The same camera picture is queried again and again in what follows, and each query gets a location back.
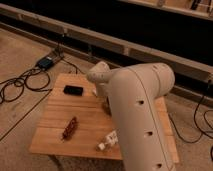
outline black cable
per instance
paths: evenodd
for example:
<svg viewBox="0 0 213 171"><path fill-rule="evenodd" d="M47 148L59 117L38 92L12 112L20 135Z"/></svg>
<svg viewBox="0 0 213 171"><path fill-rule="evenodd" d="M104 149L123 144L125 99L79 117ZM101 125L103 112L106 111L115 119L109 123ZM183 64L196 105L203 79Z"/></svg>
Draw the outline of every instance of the black cable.
<svg viewBox="0 0 213 171"><path fill-rule="evenodd" d="M208 119L206 118L207 113L213 112L213 110L207 110L207 111L205 111L205 112L203 113L204 121L205 121L205 123L209 126L209 128L211 129L210 131L204 131L203 129L201 129L200 126L199 126L198 123L197 123L197 120L196 120L196 116L197 116L197 113L198 113L197 111L198 111L198 109L199 109L199 107L200 107L200 104L201 104L202 101L204 100L205 95L206 95L206 93L208 92L208 90L209 90L209 88L210 88L210 85L211 85L211 81L208 82L207 89L206 89L206 91L204 91L202 97L200 98L200 100L199 100L199 102L198 102L198 104L197 104L197 106L196 106L196 108L195 108L194 114L193 114L193 119L194 119L195 126L196 126L196 128L198 129L198 131L200 132L200 135L199 135L199 137L198 137L197 139L191 140L191 141L185 139L185 138L180 134L180 132L178 131L178 129L177 129L177 127L176 127L176 124L175 124L174 120L173 120L172 117L169 115L169 119L171 120L172 125L174 126L174 129L175 129L175 131L176 131L178 137L179 137L183 142L185 142L185 143L191 143L191 144L197 143L198 141L200 141L200 139L202 138L203 135L207 136L207 137L210 138L210 139L213 139L213 136L210 135L210 134L213 134L213 126L210 124L210 122L209 122ZM213 161L213 146L211 147L211 150L210 150L210 156L211 156L211 160Z"/></svg>
<svg viewBox="0 0 213 171"><path fill-rule="evenodd" d="M209 121L206 118L206 114L209 113L209 112L213 112L213 110L205 111L204 114L203 114L203 118L204 118L204 121L206 122L206 124L209 126L209 128L211 128L213 130L213 126L209 123Z"/></svg>
<svg viewBox="0 0 213 171"><path fill-rule="evenodd" d="M210 150L210 156L211 156L211 159L212 159L212 162L213 162L213 146L211 147L211 150Z"/></svg>
<svg viewBox="0 0 213 171"><path fill-rule="evenodd" d="M36 88L31 87L28 84L29 79L39 74L45 74L47 78L47 83L41 87L36 87ZM13 102L17 100L24 93L25 87L34 92L49 91L50 89L45 89L49 84L50 84L50 76L46 71L36 67L29 69L25 71L24 73L22 73L19 77L11 78L0 83L0 104L4 102ZM6 89L9 86L14 86L15 88L21 89L20 92L11 99L8 99L6 96Z"/></svg>
<svg viewBox="0 0 213 171"><path fill-rule="evenodd" d="M184 138L184 137L180 134L180 132L178 131L178 129L177 129L176 125L175 125L174 120L172 119L172 117L171 117L170 115L169 115L169 119L170 119L170 121L172 122L172 125L174 126L175 131L176 131L178 137L179 137L183 142L189 143L189 144L194 144L194 143L200 141L200 139L202 138L203 134L200 133L200 135L199 135L199 137L198 137L197 139L191 140L191 141L190 141L190 140L187 140L186 138Z"/></svg>
<svg viewBox="0 0 213 171"><path fill-rule="evenodd" d="M78 71L82 74L85 74L79 67L77 67L75 64L65 60L65 59L61 59L62 61L66 62L67 64L71 65L72 67L75 68L75 73L78 74Z"/></svg>
<svg viewBox="0 0 213 171"><path fill-rule="evenodd" d="M51 89L48 90L48 93L45 94L29 111L27 111L1 138L0 138L0 142L26 117L29 115L29 113L35 109L40 103L41 101L43 101L51 92Z"/></svg>
<svg viewBox="0 0 213 171"><path fill-rule="evenodd" d="M197 119L196 119L196 116L197 116L197 113L198 113L197 111L198 111L198 109L199 109L199 107L200 107L200 104L202 103L203 99L205 98L205 95L206 95L206 93L207 93L207 91L208 91L210 85L211 85L211 81L208 82L207 89L206 89L206 91L203 93L203 95L202 95L200 101L198 102L198 105L197 105L197 107L196 107L196 109L195 109L195 112L194 112L193 120L194 120L194 124L196 125L196 128L197 128L202 134L204 134L205 136L209 137L210 139L213 139L213 136L212 136L212 135L209 135L209 133L213 133L213 131L204 131L204 130L198 125Z"/></svg>

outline table top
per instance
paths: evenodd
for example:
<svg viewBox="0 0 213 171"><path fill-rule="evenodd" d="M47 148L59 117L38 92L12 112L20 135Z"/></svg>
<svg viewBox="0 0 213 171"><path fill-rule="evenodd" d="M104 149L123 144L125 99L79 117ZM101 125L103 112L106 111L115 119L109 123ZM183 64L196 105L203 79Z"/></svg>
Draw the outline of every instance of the table top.
<svg viewBox="0 0 213 171"><path fill-rule="evenodd" d="M64 94L65 85L82 86L83 96ZM84 75L60 74L37 125L30 152L122 160L118 144L105 151L96 149L103 138L114 130L114 124L103 107L104 99L93 95L94 89ZM155 104L173 161L177 163L179 158L164 98L155 100ZM78 128L70 140L62 141L62 133L74 116L77 117Z"/></svg>

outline concrete floor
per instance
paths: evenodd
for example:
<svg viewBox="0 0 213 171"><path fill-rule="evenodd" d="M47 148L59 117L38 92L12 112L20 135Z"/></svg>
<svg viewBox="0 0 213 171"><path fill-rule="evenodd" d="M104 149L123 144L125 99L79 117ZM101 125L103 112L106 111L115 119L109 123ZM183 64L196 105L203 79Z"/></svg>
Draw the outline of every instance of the concrete floor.
<svg viewBox="0 0 213 171"><path fill-rule="evenodd" d="M0 82L20 75L23 71L34 66L42 56L48 54L51 48L39 44L25 37L0 29ZM93 64L65 54L66 59L78 65L86 72ZM73 70L69 65L60 62L50 71L51 85L59 73L68 73ZM38 83L41 78L35 78L33 83ZM0 105L0 137L19 120L45 93L35 93L26 90L23 96L15 102ZM36 124L44 109L45 99L42 101L18 126L0 142L0 170L57 170L57 167L46 155L29 153L28 149L34 135ZM193 129L192 114L196 103L169 94L166 96L169 113L173 116L177 127L188 139L198 136ZM209 109L201 106L200 112ZM203 137L196 144L185 144L176 136L177 149L180 163L178 171L211 171L213 163L210 160L209 150L213 144L208 138ZM65 170L70 171L118 171L124 170L122 162L113 160L99 160L75 157L58 157Z"/></svg>

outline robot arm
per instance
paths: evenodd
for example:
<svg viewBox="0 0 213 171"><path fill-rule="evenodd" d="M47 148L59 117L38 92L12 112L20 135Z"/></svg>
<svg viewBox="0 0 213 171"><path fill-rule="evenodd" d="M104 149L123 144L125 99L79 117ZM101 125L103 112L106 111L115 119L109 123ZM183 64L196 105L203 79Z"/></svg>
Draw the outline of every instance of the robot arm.
<svg viewBox="0 0 213 171"><path fill-rule="evenodd" d="M106 95L126 170L174 171L154 105L155 98L168 93L174 85L169 66L139 64L115 71L99 70L97 75L100 73L96 84L107 84Z"/></svg>

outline power cable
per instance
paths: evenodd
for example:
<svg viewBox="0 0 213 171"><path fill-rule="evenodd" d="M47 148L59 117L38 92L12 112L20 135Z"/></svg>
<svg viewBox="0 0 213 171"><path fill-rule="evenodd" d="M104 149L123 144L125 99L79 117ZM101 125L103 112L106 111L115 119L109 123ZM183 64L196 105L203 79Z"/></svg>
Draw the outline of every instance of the power cable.
<svg viewBox="0 0 213 171"><path fill-rule="evenodd" d="M29 113L35 109L51 92L51 89L48 90L48 93L45 94L29 111L27 111L1 138L0 142L24 119L26 118Z"/></svg>
<svg viewBox="0 0 213 171"><path fill-rule="evenodd" d="M199 102L198 102L198 104L197 104L197 106L196 106L196 108L195 108L195 111L194 111L194 113L193 113L193 121L194 121L194 124L195 124L195 126L196 126L197 131L200 133L200 135L198 136L198 138L196 138L196 139L194 139L194 140L187 140L186 138L184 138L184 137L180 134L179 130L177 129L177 126L176 126L174 120L172 119L171 115L169 115L169 119L170 119L170 121L171 121L171 123L172 123L172 125L173 125L173 127L174 127L174 129L175 129L175 131L176 131L176 133L177 133L177 136L178 136L183 142L185 142L185 143L189 143L189 144L197 143L197 142L200 141L200 139L201 139L204 135L207 136L207 137L210 138L210 139L213 139L213 136L211 135L211 134L213 134L213 126L211 125L211 123L208 121L208 119L207 119L207 117L206 117L207 113L213 112L213 110L207 110L207 111L205 111L205 112L203 113L204 121L205 121L206 125L208 125L208 127L210 128L210 130L208 130L208 131L203 130L203 129L199 126L199 124L198 124L198 122L197 122L197 118L196 118L197 113L198 113L198 109L199 109L199 107L200 107L200 104L203 102L203 100L204 100L204 98L205 98L205 95L206 95L206 93L208 92L208 90L209 90L209 88L210 88L210 85L211 85L211 81L208 81L207 89L206 89L206 91L204 91L203 95L201 96L201 98L200 98L200 100L199 100ZM210 157L211 157L211 160L213 161L213 146L211 147L211 150L210 150Z"/></svg>

